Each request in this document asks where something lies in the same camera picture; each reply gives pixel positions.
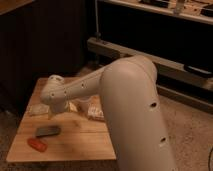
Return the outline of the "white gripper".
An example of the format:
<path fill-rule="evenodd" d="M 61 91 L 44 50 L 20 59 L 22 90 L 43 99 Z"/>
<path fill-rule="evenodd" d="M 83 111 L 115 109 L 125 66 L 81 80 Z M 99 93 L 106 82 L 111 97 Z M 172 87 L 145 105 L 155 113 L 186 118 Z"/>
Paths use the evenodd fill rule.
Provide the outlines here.
<path fill-rule="evenodd" d="M 49 104 L 49 117 L 52 118 L 57 114 L 64 113 L 69 110 L 71 112 L 77 112 L 77 107 L 72 102 L 67 101 L 56 101 Z"/>

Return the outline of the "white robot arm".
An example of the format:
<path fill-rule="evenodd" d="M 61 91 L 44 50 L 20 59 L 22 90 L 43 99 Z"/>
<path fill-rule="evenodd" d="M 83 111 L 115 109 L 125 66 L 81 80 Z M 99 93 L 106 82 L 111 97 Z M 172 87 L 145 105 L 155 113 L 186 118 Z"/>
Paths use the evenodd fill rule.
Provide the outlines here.
<path fill-rule="evenodd" d="M 120 171 L 178 171 L 156 88 L 157 69 L 139 55 L 121 58 L 75 81 L 48 78 L 40 95 L 53 113 L 97 94 Z"/>

